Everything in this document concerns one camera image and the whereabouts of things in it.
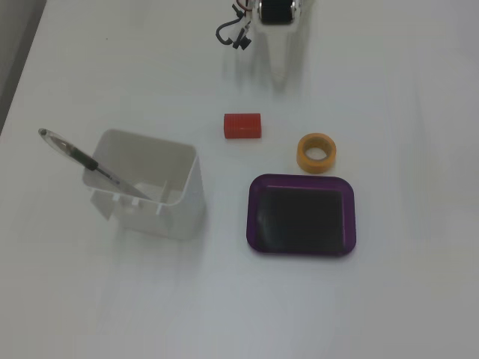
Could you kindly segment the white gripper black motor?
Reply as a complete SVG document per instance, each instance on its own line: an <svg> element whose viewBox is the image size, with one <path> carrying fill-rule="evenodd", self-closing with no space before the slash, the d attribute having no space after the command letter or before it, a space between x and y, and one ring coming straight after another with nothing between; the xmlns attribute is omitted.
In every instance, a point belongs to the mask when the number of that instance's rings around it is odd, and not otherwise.
<svg viewBox="0 0 479 359"><path fill-rule="evenodd" d="M294 40L302 15L302 2L298 0L262 0L256 1L256 27L265 30L264 36L269 55L272 79L275 83L286 82ZM281 69L278 65L280 47L278 35L272 30L291 31L281 36Z"/></svg>

